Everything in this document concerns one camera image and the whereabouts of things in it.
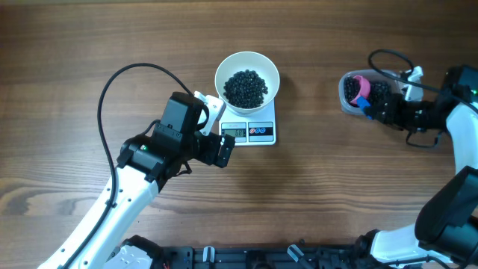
wooden table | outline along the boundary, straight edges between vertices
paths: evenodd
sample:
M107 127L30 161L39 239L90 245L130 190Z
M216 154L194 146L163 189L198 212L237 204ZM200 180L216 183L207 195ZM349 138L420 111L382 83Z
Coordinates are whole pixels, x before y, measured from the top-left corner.
M338 80L367 69L372 50L391 48L440 87L448 67L478 66L477 8L333 0L0 7L0 268L38 266L96 200L109 177L99 94L116 70L137 62L215 94L225 57L266 55L281 74L279 142L236 148L223 170L192 162L193 174L170 180L126 238L194 247L350 243L413 223L454 175L450 138L415 149L405 132L344 114ZM175 90L147 68L112 84L103 123L114 158L161 118Z

bowl of blueberries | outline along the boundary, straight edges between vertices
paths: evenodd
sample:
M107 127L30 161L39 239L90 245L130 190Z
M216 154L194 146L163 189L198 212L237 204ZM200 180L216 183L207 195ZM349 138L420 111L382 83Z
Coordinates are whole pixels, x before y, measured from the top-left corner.
M389 70L384 71L397 75ZM361 88L358 77L365 78L370 83L370 92L366 100L371 105L380 103L393 93L403 94L395 80L386 78L372 69L348 72L338 82L338 95L341 100L342 111L345 113L364 116L361 109L353 104L353 100L357 97Z
M274 100L280 77L269 58L257 52L238 52L219 65L214 83L228 109L236 114L250 114Z

digital kitchen scale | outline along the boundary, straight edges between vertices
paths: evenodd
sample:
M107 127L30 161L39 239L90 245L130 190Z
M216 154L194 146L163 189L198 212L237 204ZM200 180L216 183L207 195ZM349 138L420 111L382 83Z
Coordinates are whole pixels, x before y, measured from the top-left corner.
M239 114L226 108L219 121L219 132L235 137L236 146L266 146L276 143L274 101L252 114Z

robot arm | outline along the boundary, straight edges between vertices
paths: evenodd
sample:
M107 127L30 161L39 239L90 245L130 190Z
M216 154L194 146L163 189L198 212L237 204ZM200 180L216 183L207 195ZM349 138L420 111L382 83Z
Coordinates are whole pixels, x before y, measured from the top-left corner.
M478 71L462 66L449 70L442 90L478 107L471 90L476 86ZM374 119L395 129L406 129L410 134L427 129L448 131L456 165L456 176L423 207L416 223L374 235L370 244L372 257L386 265L427 256L445 263L476 264L478 219L471 215L478 205L478 114L443 96L434 102L407 102L398 95L366 109L367 112ZM395 266L402 268L412 263L417 262Z
M153 201L168 179L180 174L181 166L188 160L195 158L218 167L227 165L235 145L234 138L210 133L225 108L224 102L213 96L198 92L195 97L174 93L152 136L139 134L123 144L117 159L116 200L71 268L103 268L134 219ZM111 180L73 233L39 268L61 268L79 248L109 202ZM140 264L135 266L149 268L151 259L136 259L135 262Z

plastic container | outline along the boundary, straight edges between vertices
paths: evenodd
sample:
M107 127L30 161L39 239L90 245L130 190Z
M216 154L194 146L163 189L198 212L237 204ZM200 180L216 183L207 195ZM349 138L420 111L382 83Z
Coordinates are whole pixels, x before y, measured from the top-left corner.
M245 71L246 69L254 70L259 77L264 79L268 88L268 93L264 94L264 102L257 108L238 108L229 104L228 99L224 96L226 92L224 85L236 72ZM227 108L235 114L251 114L260 111L269 104L279 91L280 77L276 65L257 52L238 52L227 57L217 68L216 77L214 78L217 94L227 104Z
M393 71L390 70L384 70L385 72L397 76L397 74ZM352 115L359 115L359 116L365 116L365 114L361 111L360 108L354 107L349 102L346 101L345 99L345 93L344 93L344 80L346 77L354 77L356 75L361 75L364 78L366 78L368 81L386 81L390 84L390 89L392 93L402 93L400 90L400 86L398 84L398 81L395 81L393 79L389 79L384 77L383 75L380 75L373 69L367 69L367 70L357 70L357 71L352 71L348 72L345 74L341 80L338 82L338 97L341 100L341 105L342 105L342 111L347 113L347 114L352 114Z

